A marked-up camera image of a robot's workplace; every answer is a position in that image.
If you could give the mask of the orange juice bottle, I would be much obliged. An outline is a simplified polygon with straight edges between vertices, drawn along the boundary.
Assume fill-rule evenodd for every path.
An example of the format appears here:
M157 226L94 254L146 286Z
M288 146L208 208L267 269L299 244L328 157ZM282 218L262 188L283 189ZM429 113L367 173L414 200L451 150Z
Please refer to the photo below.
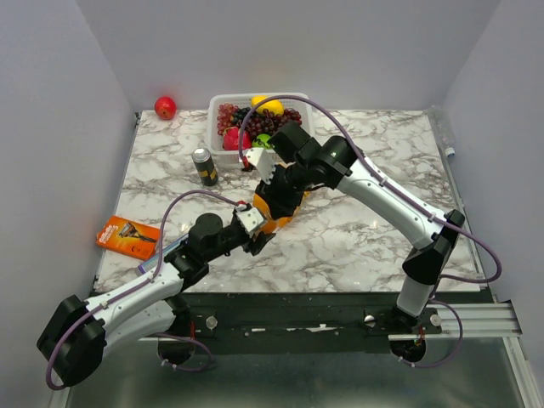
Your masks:
M286 227L293 220L293 217L272 218L269 214L266 214L265 218L266 222L259 230L265 234L274 234L277 230Z

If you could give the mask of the clear plastic bottle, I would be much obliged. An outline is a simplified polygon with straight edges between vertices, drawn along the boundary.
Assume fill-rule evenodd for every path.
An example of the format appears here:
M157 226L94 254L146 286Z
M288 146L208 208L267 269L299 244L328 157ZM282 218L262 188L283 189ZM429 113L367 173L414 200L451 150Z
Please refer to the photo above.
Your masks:
M455 138L451 127L450 118L442 106L433 105L428 109L428 119L433 130L437 146L439 147L439 150L443 156L447 158L445 155L445 149L448 147L455 149Z

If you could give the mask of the blue white bottle cap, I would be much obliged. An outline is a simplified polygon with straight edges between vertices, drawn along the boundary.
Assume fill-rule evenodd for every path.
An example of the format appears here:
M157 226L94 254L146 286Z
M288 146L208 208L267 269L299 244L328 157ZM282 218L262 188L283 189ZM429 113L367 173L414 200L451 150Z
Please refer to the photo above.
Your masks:
M456 154L456 152L455 152L454 148L448 147L448 148L445 149L445 155L446 155L447 158L452 158L452 157L455 156L455 154Z

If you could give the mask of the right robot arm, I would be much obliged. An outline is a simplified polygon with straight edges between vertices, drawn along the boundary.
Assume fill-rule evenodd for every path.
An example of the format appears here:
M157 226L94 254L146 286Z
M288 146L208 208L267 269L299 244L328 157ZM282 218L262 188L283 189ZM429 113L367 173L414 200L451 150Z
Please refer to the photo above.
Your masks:
M344 137L335 135L320 144L299 125L289 122L270 144L280 163L263 148L251 148L246 153L247 161L261 177L255 195L267 205L269 217L293 216L305 192L313 187L338 190L369 207L412 245L402 263L405 280L391 312L392 325L403 333L420 326L422 312L456 247L464 216L418 199L366 161L361 149Z

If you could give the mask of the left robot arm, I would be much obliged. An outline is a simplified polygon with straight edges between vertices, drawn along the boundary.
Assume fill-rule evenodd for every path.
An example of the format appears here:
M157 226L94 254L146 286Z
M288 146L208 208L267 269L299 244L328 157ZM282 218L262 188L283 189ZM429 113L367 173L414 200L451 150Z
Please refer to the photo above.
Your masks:
M106 353L126 340L158 332L182 334L187 313L168 303L199 282L216 258L240 247L257 255L275 233L256 208L234 212L229 225L214 213L201 215L176 249L154 269L106 294L62 300L37 340L47 360L46 383L61 390L82 382Z

